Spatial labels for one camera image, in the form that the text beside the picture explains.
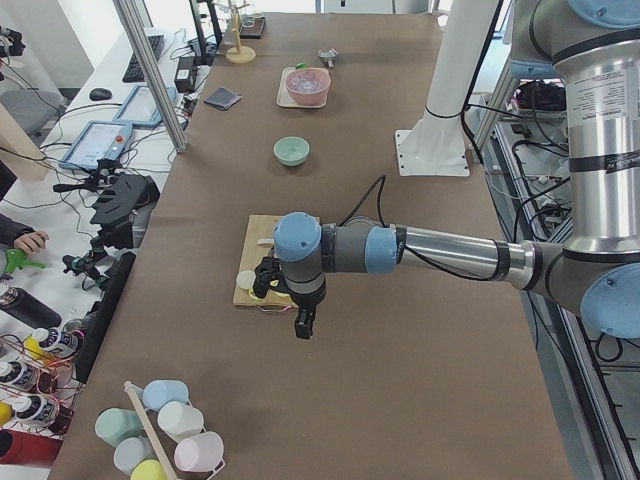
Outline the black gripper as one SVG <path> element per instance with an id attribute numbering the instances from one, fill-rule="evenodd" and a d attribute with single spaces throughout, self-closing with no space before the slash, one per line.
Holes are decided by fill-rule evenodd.
<path id="1" fill-rule="evenodd" d="M 288 290 L 289 296 L 298 307 L 298 314 L 294 321 L 295 335 L 299 339 L 310 340 L 313 336 L 313 325 L 316 317 L 317 305 L 326 295 L 326 281 L 320 272 L 311 280 L 294 281 L 286 276 L 282 262 L 274 256 L 263 257 L 254 269 L 256 280 L 270 282 L 279 280 L 280 286 Z"/>

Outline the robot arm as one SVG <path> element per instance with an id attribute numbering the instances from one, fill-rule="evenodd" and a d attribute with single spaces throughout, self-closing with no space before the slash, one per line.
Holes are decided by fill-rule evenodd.
<path id="1" fill-rule="evenodd" d="M 639 5 L 519 1 L 512 57 L 548 62 L 567 94 L 572 232 L 562 243 L 504 242 L 295 212 L 273 230 L 274 253 L 252 293 L 275 290 L 310 338 L 329 273 L 389 273 L 400 264 L 537 293 L 618 338 L 639 334 Z"/>

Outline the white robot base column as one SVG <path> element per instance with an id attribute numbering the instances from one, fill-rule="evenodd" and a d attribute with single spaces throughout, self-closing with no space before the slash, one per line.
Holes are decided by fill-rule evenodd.
<path id="1" fill-rule="evenodd" d="M 452 4 L 423 117 L 412 129 L 395 132 L 402 176 L 470 174 L 461 117 L 501 8 L 502 3 L 497 0 Z"/>

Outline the person hand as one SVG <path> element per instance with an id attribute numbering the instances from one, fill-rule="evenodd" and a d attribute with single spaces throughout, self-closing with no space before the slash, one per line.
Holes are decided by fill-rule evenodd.
<path id="1" fill-rule="evenodd" d="M 44 231 L 33 231 L 20 235 L 14 240 L 13 246 L 26 254 L 33 254 L 46 249 L 49 235 Z"/>

